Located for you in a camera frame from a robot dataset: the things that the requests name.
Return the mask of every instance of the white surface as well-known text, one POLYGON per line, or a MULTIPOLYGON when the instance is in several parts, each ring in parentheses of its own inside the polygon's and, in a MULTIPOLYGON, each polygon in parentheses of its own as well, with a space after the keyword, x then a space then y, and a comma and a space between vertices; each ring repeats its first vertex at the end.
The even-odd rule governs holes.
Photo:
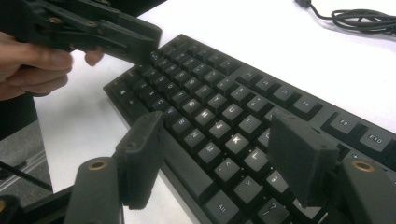
MULTIPOLYGON (((391 0, 318 0, 319 13, 370 8, 396 15, 391 0)), ((195 38, 396 133, 396 38, 356 35, 319 20, 292 0, 168 0, 141 16, 195 38)), ((102 88, 132 65, 106 56, 94 68, 73 52, 69 83, 35 104, 55 191, 74 183, 84 161, 110 156, 127 126, 102 88)), ((190 223, 160 175, 148 207, 126 211, 126 223, 190 223)))

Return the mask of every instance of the brass screw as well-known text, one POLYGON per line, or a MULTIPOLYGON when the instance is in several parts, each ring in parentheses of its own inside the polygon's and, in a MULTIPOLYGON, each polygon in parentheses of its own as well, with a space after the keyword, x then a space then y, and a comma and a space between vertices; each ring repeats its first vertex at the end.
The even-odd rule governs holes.
POLYGON ((100 170, 103 169, 107 166, 107 161, 94 161, 93 163, 90 164, 88 167, 89 170, 100 170))
POLYGON ((374 166, 364 161, 353 161, 352 165, 363 172, 371 173, 375 170, 374 166))
POLYGON ((3 200, 0 200, 0 213, 3 212, 3 210, 6 208, 6 202, 3 200))

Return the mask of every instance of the human hand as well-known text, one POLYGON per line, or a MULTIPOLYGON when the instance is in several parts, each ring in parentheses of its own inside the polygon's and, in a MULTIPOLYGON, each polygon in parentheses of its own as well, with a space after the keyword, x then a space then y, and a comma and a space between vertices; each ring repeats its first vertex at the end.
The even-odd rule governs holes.
MULTIPOLYGON (((94 66, 102 57, 101 50, 89 51, 85 60, 94 66)), ((66 51, 20 43, 0 32, 0 101, 27 91, 48 93, 61 88, 67 83, 72 63, 72 56, 66 51), (23 64, 32 67, 20 69, 23 64)))

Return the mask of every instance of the space bar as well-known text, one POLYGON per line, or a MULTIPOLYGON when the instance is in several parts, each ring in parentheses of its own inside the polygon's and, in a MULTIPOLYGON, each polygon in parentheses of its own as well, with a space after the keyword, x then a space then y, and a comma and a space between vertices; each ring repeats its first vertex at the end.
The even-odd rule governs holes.
POLYGON ((165 132, 165 162, 192 198, 201 204, 217 189, 213 180, 176 142, 169 132, 165 132))

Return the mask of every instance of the black keyboard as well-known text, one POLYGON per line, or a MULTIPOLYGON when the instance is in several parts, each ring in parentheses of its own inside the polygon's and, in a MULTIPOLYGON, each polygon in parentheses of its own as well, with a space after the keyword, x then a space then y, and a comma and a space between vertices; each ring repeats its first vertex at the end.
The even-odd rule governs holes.
POLYGON ((327 208, 302 208, 266 158, 277 110, 332 139, 339 161, 376 162, 396 188, 394 133, 185 35, 104 90, 130 125, 163 112, 162 170, 202 223, 326 221, 327 208))

